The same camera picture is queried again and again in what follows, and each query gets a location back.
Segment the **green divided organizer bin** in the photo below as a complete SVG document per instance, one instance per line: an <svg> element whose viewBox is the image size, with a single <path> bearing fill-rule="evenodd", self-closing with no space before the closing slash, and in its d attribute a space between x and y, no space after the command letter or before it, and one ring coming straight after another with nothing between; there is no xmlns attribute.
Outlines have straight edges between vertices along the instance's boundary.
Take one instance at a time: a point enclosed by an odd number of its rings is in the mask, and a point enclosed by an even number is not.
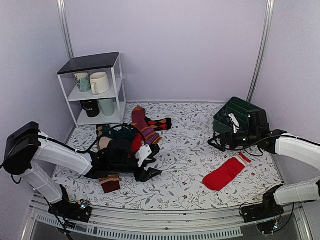
<svg viewBox="0 0 320 240"><path fill-rule="evenodd" d="M233 96L213 117L213 130L218 134L233 131L233 124L229 114L233 114L239 123L240 129L249 128L250 111L260 111L260 107L241 98Z"/></svg>

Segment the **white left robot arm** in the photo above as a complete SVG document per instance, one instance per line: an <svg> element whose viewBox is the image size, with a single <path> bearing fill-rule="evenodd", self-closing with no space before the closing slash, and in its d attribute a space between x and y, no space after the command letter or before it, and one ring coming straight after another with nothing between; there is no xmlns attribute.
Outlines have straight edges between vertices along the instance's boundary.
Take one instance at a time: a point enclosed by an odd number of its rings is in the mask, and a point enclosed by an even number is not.
<svg viewBox="0 0 320 240"><path fill-rule="evenodd" d="M55 183L40 167L39 161L72 170L89 179L104 179L111 173L131 173L137 182L147 182L162 174L149 167L159 152L157 144L148 144L145 136L129 124L116 125L105 131L97 129L93 142L98 151L72 148L40 131L39 124L29 122L11 134L6 141L1 165L11 176L25 180L41 193L63 216L74 213L63 186Z"/></svg>

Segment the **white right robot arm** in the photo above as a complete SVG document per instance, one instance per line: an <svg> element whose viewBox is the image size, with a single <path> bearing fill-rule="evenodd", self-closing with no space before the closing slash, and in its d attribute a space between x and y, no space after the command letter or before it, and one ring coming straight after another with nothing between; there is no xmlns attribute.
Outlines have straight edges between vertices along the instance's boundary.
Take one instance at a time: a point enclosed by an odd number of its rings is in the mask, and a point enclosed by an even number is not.
<svg viewBox="0 0 320 240"><path fill-rule="evenodd" d="M214 134L208 140L212 147L224 152L245 151L257 147L274 156L285 182L268 190L262 197L258 213L269 218L278 206L316 202L320 199L320 145L281 129L271 130L263 109L246 114L247 125L241 126L229 114L231 130Z"/></svg>

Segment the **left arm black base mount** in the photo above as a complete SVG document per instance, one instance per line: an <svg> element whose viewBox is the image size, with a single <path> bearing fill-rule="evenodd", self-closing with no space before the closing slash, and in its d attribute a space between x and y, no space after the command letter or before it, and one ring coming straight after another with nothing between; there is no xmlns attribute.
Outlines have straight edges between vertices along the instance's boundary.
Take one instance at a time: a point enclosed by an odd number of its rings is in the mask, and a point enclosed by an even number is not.
<svg viewBox="0 0 320 240"><path fill-rule="evenodd" d="M62 191L62 200L50 205L48 212L52 215L62 217L64 220L75 220L88 223L91 217L92 208L88 200L81 199L71 202L65 187L59 185Z"/></svg>

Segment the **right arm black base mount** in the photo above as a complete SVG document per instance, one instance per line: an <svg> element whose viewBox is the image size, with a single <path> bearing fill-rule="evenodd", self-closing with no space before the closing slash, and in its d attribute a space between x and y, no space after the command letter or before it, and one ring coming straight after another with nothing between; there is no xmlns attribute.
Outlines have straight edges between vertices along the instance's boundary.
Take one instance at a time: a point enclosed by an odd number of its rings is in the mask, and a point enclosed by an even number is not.
<svg viewBox="0 0 320 240"><path fill-rule="evenodd" d="M278 205L272 193L267 192L262 197L262 203L246 203L239 208L239 214L245 223L260 221L282 215L284 208Z"/></svg>

